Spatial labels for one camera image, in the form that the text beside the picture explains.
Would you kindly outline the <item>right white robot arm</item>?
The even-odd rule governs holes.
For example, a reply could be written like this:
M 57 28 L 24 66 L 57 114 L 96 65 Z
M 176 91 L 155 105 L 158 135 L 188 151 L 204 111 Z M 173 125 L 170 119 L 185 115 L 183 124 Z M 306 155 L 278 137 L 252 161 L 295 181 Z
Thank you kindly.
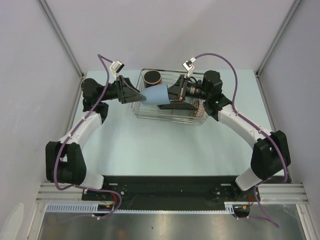
M 203 100 L 208 116 L 232 129 L 252 148 L 249 168 L 235 178 L 230 188 L 235 200 L 242 201 L 248 196 L 249 189 L 280 171 L 285 179 L 288 178 L 291 157 L 286 134 L 281 130 L 269 131 L 236 110 L 234 102 L 223 94 L 219 72 L 208 70 L 198 81 L 181 74 L 168 87 L 168 98 L 172 103 L 180 103 L 185 98 Z

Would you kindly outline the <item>black floral square plate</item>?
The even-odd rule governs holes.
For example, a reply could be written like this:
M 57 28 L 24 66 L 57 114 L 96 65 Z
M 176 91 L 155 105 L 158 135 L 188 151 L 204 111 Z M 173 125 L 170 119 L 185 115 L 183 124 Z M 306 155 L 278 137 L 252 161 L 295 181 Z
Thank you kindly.
M 157 105 L 160 110 L 188 110 L 188 111 L 196 111 L 198 108 L 188 102 L 170 102 L 169 104 L 160 104 Z

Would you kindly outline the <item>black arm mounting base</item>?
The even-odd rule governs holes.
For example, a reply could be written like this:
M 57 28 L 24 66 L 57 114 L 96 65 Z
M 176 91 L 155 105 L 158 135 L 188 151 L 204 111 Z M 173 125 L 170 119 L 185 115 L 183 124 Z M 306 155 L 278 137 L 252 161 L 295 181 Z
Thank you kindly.
M 227 203 L 249 206 L 262 201 L 263 185 L 246 191 L 227 176 L 105 176 L 101 190 L 81 190 L 85 203 L 109 203 L 120 194 L 121 211 L 213 212 Z

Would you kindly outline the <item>light blue cup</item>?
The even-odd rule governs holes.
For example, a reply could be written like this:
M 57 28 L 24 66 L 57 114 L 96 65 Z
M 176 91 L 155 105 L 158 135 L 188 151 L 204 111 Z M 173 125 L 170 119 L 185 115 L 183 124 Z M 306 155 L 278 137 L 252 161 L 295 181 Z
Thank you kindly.
M 141 91 L 145 100 L 141 103 L 146 106 L 167 105 L 170 103 L 167 84 L 158 84 Z

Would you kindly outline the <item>red and black mug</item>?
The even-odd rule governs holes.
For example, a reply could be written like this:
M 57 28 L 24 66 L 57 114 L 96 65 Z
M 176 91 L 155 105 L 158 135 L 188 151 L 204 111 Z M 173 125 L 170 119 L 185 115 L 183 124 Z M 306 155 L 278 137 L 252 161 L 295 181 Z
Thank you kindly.
M 143 75 L 143 83 L 145 88 L 160 85 L 162 83 L 162 75 L 157 70 L 149 70 Z

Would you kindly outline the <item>red patterned bowl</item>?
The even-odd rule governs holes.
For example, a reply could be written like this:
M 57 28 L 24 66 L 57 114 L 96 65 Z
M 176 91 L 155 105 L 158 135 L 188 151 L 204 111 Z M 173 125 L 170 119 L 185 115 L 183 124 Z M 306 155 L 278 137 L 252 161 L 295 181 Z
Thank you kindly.
M 194 100 L 192 105 L 194 107 L 196 107 L 196 110 L 190 110 L 189 111 L 189 116 L 190 117 L 205 118 L 207 116 L 207 113 L 206 113 L 204 105 L 203 105 L 203 100 L 196 99 L 196 100 Z

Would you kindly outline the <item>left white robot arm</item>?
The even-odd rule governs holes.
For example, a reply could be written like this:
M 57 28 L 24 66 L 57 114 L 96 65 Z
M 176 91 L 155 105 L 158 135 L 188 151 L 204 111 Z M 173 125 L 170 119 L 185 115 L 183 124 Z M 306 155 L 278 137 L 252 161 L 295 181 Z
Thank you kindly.
M 45 146 L 46 179 L 55 185 L 93 189 L 98 199 L 105 200 L 110 196 L 111 188 L 104 184 L 101 174 L 88 170 L 82 150 L 92 134 L 105 122 L 109 111 L 107 100 L 127 104 L 144 101 L 146 97 L 133 87 L 129 78 L 122 75 L 106 85 L 86 78 L 81 90 L 83 110 L 79 122 L 58 141 L 50 141 Z

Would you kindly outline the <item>metal wire dish rack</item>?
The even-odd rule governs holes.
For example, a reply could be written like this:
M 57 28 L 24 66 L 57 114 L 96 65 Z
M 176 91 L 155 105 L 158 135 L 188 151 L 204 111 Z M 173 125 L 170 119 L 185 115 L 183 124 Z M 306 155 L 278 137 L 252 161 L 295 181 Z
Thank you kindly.
M 168 87 L 172 86 L 178 80 L 180 75 L 187 74 L 186 71 L 143 68 L 140 71 L 135 87 L 139 91 L 145 89 L 143 75 L 145 74 L 145 72 L 150 70 L 156 70 L 160 72 L 162 76 L 162 83 L 167 84 Z M 192 74 L 192 77 L 194 77 L 196 80 L 201 80 L 203 78 L 203 75 L 203 73 L 196 72 Z M 192 99 L 190 97 L 185 98 L 185 102 L 189 104 L 193 104 L 194 100 L 196 99 Z M 132 103 L 131 110 L 137 118 L 171 121 L 184 124 L 202 125 L 208 118 L 207 114 L 206 117 L 191 117 L 189 116 L 190 110 L 162 110 L 159 109 L 156 105 L 143 105 L 141 104 L 141 102 Z

